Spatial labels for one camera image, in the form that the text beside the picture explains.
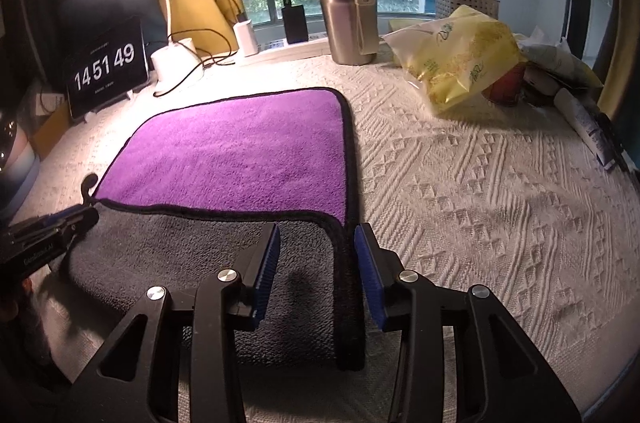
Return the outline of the cardboard box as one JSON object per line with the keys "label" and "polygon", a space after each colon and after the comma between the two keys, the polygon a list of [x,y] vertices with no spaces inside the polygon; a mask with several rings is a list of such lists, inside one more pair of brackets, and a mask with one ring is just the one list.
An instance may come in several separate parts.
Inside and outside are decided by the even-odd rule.
{"label": "cardboard box", "polygon": [[41,161],[43,161],[73,126],[70,108],[66,100],[38,127],[29,137],[29,141]]}

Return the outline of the white charger adapter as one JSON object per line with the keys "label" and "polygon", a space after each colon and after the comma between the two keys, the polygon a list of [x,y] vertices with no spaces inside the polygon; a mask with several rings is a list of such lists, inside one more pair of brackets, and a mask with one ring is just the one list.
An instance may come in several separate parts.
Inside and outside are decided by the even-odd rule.
{"label": "white charger adapter", "polygon": [[253,23],[246,19],[233,25],[234,36],[238,43],[238,53],[247,58],[255,56],[259,52],[258,42],[255,36]]}

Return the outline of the stainless steel tumbler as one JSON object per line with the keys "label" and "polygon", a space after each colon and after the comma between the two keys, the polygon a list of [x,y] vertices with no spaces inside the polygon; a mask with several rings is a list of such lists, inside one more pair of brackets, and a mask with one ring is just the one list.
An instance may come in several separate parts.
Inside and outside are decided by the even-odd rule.
{"label": "stainless steel tumbler", "polygon": [[378,0],[320,0],[333,61],[365,65],[378,53]]}

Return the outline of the white tube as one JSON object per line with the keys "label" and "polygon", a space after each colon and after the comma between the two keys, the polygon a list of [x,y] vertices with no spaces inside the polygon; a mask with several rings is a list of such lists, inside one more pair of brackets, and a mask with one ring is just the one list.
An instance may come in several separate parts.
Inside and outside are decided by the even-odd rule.
{"label": "white tube", "polygon": [[587,109],[566,89],[561,88],[554,96],[555,108],[567,124],[576,131],[600,165],[608,172],[615,166],[615,156],[608,140],[596,120]]}

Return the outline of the purple and grey towel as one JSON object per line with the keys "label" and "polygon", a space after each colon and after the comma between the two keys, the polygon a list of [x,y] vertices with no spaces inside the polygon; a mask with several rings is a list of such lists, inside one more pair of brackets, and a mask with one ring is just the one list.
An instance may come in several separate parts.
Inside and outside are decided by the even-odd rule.
{"label": "purple and grey towel", "polygon": [[363,366],[357,157],[352,110],[337,90],[156,114],[107,167],[93,204],[98,223],[52,271],[101,310],[126,313],[152,285],[197,287],[273,223],[281,246],[266,317],[236,338],[240,359]]}

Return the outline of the yellow plastic bag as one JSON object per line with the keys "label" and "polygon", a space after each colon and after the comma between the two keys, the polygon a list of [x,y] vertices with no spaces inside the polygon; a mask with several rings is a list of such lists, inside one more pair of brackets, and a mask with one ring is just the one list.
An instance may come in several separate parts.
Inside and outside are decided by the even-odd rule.
{"label": "yellow plastic bag", "polygon": [[433,115],[480,94],[524,61],[510,27],[469,6],[383,40]]}

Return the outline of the pink white round container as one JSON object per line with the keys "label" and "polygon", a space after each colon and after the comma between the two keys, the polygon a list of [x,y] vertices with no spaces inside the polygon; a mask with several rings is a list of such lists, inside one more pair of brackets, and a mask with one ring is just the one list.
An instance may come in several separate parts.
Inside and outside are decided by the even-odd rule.
{"label": "pink white round container", "polygon": [[0,217],[7,224],[20,209],[34,185],[39,156],[14,114],[1,111]]}

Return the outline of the white textured table cloth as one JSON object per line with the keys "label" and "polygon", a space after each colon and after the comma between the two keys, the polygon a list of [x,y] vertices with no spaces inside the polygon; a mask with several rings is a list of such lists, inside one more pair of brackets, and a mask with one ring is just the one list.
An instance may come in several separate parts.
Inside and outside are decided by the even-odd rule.
{"label": "white textured table cloth", "polygon": [[67,131],[18,217],[78,201],[148,117],[307,87],[355,115],[362,216],[382,247],[438,285],[483,283],[533,339],[585,417],[620,391],[639,350],[639,193],[553,109],[482,97],[434,117],[392,62],[329,57],[214,66],[165,98],[144,90]]}

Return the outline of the tablet showing clock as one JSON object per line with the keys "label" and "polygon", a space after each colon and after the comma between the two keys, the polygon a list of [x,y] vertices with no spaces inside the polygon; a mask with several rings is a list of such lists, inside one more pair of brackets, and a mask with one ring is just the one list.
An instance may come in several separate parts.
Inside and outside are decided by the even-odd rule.
{"label": "tablet showing clock", "polygon": [[82,120],[149,83],[141,20],[126,19],[89,42],[63,68],[70,119]]}

